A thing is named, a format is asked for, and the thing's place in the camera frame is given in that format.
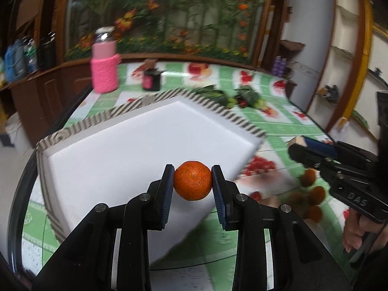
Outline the blue water jug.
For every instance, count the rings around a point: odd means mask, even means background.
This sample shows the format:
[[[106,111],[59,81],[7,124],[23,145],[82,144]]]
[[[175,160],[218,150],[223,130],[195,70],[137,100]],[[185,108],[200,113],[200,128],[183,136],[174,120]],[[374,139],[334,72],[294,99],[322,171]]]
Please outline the blue water jug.
[[[9,45],[5,54],[5,79],[8,83],[18,81],[27,74],[24,44],[16,40]]]

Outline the pink knitted sleeve bottle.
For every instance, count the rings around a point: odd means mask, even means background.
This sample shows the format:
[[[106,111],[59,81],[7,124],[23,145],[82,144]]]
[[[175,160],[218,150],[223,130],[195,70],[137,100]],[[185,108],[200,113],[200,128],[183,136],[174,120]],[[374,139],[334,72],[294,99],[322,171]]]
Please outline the pink knitted sleeve bottle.
[[[116,90],[119,84],[117,67],[121,59],[113,33],[113,26],[98,28],[92,44],[91,81],[94,91],[100,94]]]

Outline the small orange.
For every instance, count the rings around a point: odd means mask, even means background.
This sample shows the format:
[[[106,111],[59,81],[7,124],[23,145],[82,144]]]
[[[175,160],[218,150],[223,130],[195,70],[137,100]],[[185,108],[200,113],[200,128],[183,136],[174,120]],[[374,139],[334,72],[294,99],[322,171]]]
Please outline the small orange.
[[[198,161],[184,162],[175,170],[174,189],[187,201],[204,199],[212,189],[209,168]]]

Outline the green leafy vegetable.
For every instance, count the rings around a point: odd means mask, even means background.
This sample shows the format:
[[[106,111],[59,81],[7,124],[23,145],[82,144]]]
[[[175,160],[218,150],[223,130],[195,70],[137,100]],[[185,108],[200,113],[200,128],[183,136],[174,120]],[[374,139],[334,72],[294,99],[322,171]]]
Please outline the green leafy vegetable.
[[[259,110],[265,110],[267,104],[260,94],[258,94],[251,86],[241,85],[236,89],[236,96],[238,103],[240,101],[246,101],[247,106],[251,108],[256,108]]]
[[[228,96],[223,90],[216,89],[213,85],[199,87],[193,91],[225,108],[230,109],[237,104],[237,100],[234,97]]]

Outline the green leafy vegetable right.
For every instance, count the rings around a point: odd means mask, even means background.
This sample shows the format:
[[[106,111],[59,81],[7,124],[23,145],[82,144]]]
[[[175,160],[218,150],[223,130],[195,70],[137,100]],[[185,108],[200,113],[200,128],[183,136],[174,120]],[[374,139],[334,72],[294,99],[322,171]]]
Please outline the green leafy vegetable right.
[[[259,110],[265,110],[267,104],[260,94],[258,94],[251,86],[241,85],[236,89],[236,96],[238,103],[240,101],[246,101],[247,106],[251,108],[256,108]]]

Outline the purple bottles pair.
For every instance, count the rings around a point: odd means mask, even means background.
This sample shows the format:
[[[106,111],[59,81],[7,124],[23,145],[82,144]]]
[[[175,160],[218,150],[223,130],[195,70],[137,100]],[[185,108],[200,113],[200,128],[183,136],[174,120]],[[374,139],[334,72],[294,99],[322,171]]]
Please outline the purple bottles pair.
[[[285,69],[287,67],[287,59],[277,56],[272,67],[272,74],[282,78],[285,74]]]

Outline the green leafy vegetable left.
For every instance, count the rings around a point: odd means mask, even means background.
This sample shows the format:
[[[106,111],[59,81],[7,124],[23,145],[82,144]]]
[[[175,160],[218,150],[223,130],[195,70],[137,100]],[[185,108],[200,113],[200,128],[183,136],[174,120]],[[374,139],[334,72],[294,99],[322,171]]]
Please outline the green leafy vegetable left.
[[[193,91],[225,108],[230,109],[237,104],[237,100],[234,97],[228,96],[223,90],[216,89],[213,85],[199,87]]]

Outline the large orange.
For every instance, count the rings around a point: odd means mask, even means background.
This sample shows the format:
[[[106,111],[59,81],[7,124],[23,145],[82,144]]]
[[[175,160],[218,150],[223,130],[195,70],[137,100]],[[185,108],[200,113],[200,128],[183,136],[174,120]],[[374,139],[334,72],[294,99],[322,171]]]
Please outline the large orange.
[[[323,186],[316,186],[308,193],[308,202],[311,206],[320,205],[325,199]]]
[[[319,206],[314,205],[309,207],[305,213],[305,219],[310,219],[314,223],[319,223],[322,220],[322,210]]]

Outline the beige rice cake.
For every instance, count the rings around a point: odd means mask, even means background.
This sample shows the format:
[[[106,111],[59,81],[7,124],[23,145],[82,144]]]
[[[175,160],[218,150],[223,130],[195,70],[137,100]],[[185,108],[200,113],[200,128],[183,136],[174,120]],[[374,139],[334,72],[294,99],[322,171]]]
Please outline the beige rice cake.
[[[287,203],[296,211],[299,215],[307,211],[309,205],[305,194],[301,192],[293,192],[289,195]]]
[[[296,136],[287,142],[287,146],[291,147],[292,145],[299,145],[302,147],[306,147],[307,144],[305,142],[305,138],[303,136]]]

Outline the white plastic bag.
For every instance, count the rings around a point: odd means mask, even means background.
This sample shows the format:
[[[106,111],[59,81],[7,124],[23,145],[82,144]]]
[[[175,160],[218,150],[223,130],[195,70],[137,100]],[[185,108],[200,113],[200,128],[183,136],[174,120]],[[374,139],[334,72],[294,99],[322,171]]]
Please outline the white plastic bag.
[[[348,142],[349,121],[347,118],[341,117],[329,131],[329,136],[335,142]]]

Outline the brown kiwi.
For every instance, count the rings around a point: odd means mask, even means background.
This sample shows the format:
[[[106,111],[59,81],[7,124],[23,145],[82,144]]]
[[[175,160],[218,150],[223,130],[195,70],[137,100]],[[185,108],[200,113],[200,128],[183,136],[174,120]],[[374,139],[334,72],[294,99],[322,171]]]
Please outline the brown kiwi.
[[[310,187],[316,181],[316,170],[312,168],[308,168],[305,172],[300,176],[300,184],[303,187]]]

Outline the white tray striped rim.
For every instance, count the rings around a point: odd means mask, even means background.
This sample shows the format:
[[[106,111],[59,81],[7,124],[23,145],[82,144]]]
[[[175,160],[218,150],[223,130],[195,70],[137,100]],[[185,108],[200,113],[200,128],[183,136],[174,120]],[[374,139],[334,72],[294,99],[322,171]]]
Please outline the white tray striped rim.
[[[95,205],[119,206],[144,193],[166,165],[218,165],[235,180],[265,132],[186,89],[138,98],[59,130],[37,144],[45,209],[59,241]]]

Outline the small dark jar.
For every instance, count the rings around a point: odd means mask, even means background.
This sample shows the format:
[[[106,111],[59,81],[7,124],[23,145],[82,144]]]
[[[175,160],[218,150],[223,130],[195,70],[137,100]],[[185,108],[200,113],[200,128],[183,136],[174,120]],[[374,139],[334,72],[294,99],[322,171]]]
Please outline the small dark jar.
[[[142,88],[145,91],[161,90],[162,70],[156,67],[156,59],[146,59],[144,62],[145,69],[142,77]]]

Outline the wooden side cabinet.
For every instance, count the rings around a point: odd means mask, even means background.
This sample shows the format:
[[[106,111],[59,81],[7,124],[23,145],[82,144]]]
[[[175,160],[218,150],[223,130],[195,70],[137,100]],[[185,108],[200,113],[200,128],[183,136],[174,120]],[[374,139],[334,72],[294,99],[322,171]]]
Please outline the wooden side cabinet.
[[[91,86],[88,60],[76,60],[10,85],[16,111],[32,145],[48,135],[62,114]]]

